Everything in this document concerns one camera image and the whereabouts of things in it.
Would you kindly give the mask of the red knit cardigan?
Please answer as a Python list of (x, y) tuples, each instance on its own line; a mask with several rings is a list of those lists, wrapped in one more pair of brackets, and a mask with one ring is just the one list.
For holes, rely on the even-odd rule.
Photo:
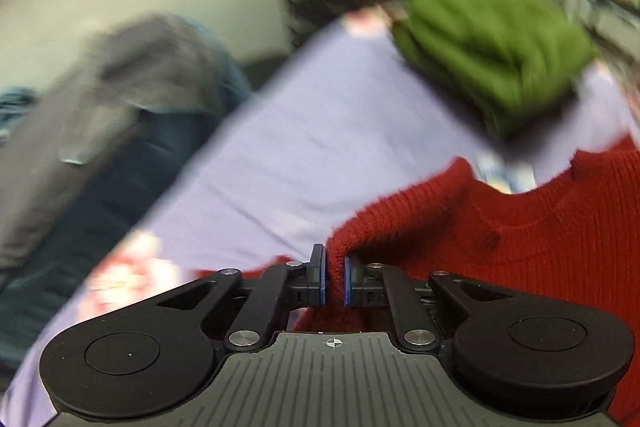
[(329, 295), (301, 331), (367, 331), (344, 305), (344, 262), (384, 262), (413, 279), (445, 270), (580, 303), (639, 324), (639, 151), (623, 138), (577, 152), (535, 190), (503, 194), (455, 160), (442, 173), (359, 210), (328, 243)]

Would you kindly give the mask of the green folded sweater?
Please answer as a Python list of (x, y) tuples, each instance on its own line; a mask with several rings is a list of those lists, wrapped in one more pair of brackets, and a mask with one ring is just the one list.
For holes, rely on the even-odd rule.
[(597, 48), (551, 0), (405, 0), (400, 55), (501, 139), (558, 109)]

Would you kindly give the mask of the grey blanket on bed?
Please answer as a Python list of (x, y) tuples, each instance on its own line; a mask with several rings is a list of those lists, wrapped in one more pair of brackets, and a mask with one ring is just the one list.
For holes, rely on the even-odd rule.
[(97, 35), (1, 151), (1, 269), (25, 262), (142, 113), (210, 113), (216, 52), (194, 25), (155, 14)]

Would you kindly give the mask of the purple floral bed sheet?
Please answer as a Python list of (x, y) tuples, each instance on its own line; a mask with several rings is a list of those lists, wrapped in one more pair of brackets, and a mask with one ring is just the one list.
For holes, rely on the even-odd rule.
[(202, 271), (256, 269), (309, 257), (352, 215), (434, 176), (456, 158), (513, 193), (564, 171), (578, 150), (605, 150), (637, 134), (622, 91), (600, 64), (574, 98), (518, 138), (501, 142), (459, 101), (411, 70), (383, 23), (346, 20), (322, 31), (237, 109), (145, 216), (105, 257), (92, 248), (124, 221), (107, 199), (63, 235), (70, 291), (49, 291), (49, 323), (1, 402), (7, 426), (41, 426), (54, 410), (40, 353), (62, 329), (186, 283)]

